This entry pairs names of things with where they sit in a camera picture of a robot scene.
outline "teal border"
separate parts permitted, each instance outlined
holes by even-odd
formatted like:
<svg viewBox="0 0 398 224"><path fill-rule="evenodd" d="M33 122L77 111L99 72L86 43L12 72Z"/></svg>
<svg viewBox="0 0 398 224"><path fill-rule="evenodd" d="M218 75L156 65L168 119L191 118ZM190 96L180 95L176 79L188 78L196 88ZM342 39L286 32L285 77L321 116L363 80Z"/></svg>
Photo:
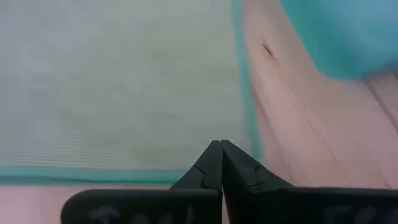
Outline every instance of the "teal border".
<svg viewBox="0 0 398 224"><path fill-rule="evenodd" d="M252 97L246 46L243 39L241 0L232 1L232 22L239 64L241 93L245 105L246 131L251 141L251 156L262 159L256 111ZM101 170L45 166L0 166L0 184L172 184L186 170Z"/></svg>

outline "teal object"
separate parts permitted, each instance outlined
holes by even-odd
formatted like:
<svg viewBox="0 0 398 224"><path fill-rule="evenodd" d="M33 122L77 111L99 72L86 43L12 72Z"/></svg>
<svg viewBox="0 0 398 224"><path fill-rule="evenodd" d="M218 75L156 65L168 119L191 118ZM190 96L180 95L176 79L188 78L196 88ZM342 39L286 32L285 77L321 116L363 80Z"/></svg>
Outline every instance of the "teal object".
<svg viewBox="0 0 398 224"><path fill-rule="evenodd" d="M326 76L352 80L398 68L398 1L280 2Z"/></svg>
<svg viewBox="0 0 398 224"><path fill-rule="evenodd" d="M0 184L171 184L212 139L261 159L240 0L13 0L0 17Z"/></svg>

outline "teal fabric edge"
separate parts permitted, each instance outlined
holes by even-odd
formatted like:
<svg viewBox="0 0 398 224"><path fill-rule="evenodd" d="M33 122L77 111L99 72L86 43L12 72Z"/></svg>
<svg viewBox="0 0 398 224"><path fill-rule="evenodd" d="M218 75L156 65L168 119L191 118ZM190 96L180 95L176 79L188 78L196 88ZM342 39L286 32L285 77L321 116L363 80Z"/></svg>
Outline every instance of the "teal fabric edge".
<svg viewBox="0 0 398 224"><path fill-rule="evenodd" d="M246 131L251 142L250 154L260 161L262 147L258 136L249 64L243 39L241 0L232 0L232 21L241 94L245 107ZM98 170L72 167L0 166L0 184L172 184L184 173L186 170Z"/></svg>

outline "wooden table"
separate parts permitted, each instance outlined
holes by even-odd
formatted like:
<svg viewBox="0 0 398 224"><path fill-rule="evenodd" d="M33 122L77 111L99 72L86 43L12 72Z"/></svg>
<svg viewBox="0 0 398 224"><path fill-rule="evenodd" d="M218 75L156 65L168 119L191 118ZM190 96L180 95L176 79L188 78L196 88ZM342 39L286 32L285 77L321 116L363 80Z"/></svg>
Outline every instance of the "wooden table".
<svg viewBox="0 0 398 224"><path fill-rule="evenodd" d="M278 0L244 0L266 166L293 184L398 188L398 80L327 79Z"/></svg>

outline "light green towel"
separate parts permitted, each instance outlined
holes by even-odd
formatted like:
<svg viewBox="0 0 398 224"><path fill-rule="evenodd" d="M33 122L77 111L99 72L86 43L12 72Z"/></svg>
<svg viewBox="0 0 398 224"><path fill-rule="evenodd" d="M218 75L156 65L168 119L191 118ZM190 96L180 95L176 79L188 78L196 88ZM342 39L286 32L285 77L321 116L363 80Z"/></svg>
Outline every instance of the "light green towel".
<svg viewBox="0 0 398 224"><path fill-rule="evenodd" d="M239 0L0 3L0 181L173 182L212 139L258 158L240 13Z"/></svg>

